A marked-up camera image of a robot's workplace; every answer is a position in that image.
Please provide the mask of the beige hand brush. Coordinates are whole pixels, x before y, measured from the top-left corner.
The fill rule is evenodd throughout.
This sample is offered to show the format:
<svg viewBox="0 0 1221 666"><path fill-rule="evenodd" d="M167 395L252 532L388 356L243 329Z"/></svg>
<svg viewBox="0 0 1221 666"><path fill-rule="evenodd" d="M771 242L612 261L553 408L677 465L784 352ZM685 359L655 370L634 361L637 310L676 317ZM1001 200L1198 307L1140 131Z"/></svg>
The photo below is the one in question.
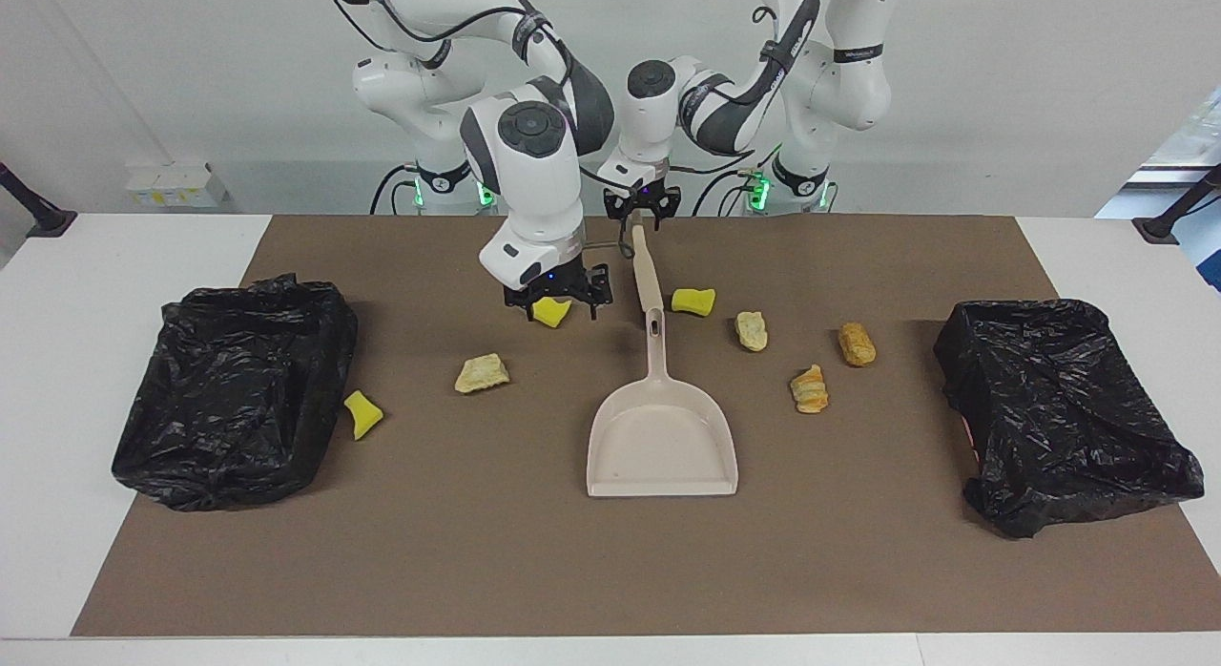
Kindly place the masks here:
<svg viewBox="0 0 1221 666"><path fill-rule="evenodd" d="M630 227L630 244L632 244L632 279L639 296L639 304L645 315L650 310L664 310L664 299L661 292L657 266L647 244L646 230L640 222L632 222Z"/></svg>

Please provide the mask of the pale torn bread chunk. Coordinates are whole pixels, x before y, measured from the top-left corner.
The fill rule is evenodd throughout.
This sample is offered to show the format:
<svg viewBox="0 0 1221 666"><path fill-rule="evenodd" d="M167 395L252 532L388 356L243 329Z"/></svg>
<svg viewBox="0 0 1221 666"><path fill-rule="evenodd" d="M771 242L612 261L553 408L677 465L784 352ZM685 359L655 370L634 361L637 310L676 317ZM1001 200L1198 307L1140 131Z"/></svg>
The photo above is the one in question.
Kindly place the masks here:
<svg viewBox="0 0 1221 666"><path fill-rule="evenodd" d="M484 389L493 389L512 381L505 360L501 354L488 353L463 362L462 371L454 381L454 391L471 395Z"/></svg>

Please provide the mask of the beige plastic dustpan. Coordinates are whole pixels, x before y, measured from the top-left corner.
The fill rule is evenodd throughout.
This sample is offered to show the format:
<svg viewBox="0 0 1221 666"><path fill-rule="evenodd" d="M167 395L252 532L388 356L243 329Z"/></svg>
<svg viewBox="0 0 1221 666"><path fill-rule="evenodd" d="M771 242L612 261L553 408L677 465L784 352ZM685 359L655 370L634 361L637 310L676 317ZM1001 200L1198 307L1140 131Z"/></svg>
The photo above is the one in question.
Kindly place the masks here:
<svg viewBox="0 0 1221 666"><path fill-rule="evenodd" d="M593 413L586 492L592 499L720 497L737 492L733 433L714 397L668 373L665 319L650 308L646 375Z"/></svg>

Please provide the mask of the brown bread roll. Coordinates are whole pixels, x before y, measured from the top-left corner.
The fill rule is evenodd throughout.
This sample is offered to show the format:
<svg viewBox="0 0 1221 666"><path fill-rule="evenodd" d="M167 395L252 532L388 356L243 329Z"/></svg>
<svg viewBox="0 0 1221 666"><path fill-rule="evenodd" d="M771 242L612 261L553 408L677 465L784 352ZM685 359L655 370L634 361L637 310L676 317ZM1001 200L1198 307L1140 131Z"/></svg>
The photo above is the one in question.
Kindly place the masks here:
<svg viewBox="0 0 1221 666"><path fill-rule="evenodd" d="M838 347L850 367L868 367L878 354L867 328L860 321L842 323L838 328Z"/></svg>

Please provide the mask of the black trash bag bin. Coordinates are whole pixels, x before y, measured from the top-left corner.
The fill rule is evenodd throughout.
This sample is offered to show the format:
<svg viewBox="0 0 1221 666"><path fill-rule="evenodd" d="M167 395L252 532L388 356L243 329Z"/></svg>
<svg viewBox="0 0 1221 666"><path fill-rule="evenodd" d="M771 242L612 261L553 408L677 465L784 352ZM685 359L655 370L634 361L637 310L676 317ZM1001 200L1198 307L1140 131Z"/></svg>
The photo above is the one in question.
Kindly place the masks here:
<svg viewBox="0 0 1221 666"><path fill-rule="evenodd" d="M317 478L359 321L339 287L292 273L162 306L111 475L167 510L241 510Z"/></svg>
<svg viewBox="0 0 1221 666"><path fill-rule="evenodd" d="M1173 435L1098 306L961 302L934 354L976 457L965 502L1004 536L1208 491L1199 459Z"/></svg>

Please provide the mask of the brown table mat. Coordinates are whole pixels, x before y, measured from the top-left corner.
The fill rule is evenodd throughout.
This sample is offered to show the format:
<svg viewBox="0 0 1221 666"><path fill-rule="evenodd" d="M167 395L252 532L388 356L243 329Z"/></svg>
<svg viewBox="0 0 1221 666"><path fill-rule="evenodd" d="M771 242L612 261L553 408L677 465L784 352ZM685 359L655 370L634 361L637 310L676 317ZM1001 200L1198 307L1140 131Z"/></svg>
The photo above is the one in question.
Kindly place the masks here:
<svg viewBox="0 0 1221 666"><path fill-rule="evenodd" d="M676 219L650 236L665 288L716 288L668 318L669 370L733 426L720 499L589 499L596 408L643 375L630 266L615 304L560 328L502 306L474 255L497 219L274 218L248 281L339 287L359 318L349 384L385 419L339 419L317 479L239 512L138 497L74 635L711 635L1221 631L1221 576L1160 507L1028 540L965 503L974 457L941 393L952 306L1050 298L1015 219ZM769 341L737 343L759 310ZM878 352L842 360L860 321ZM501 354L512 381L454 391ZM819 364L830 402L795 408Z"/></svg>

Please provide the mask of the black stand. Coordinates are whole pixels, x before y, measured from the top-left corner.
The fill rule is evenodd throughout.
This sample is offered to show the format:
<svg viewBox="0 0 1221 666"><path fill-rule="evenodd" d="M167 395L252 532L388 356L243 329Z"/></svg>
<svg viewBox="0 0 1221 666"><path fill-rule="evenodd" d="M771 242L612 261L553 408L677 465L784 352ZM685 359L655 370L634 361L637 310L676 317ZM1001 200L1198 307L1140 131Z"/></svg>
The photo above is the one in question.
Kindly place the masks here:
<svg viewBox="0 0 1221 666"><path fill-rule="evenodd" d="M1132 218L1129 222L1142 240L1150 244L1179 244L1173 229L1179 219L1190 218L1194 213L1209 208L1212 202L1221 200L1221 163L1208 170L1158 218Z"/></svg>
<svg viewBox="0 0 1221 666"><path fill-rule="evenodd" d="M5 163L0 163L0 186L34 219L34 225L27 233L28 240L57 240L78 218L77 211L61 209L31 189Z"/></svg>

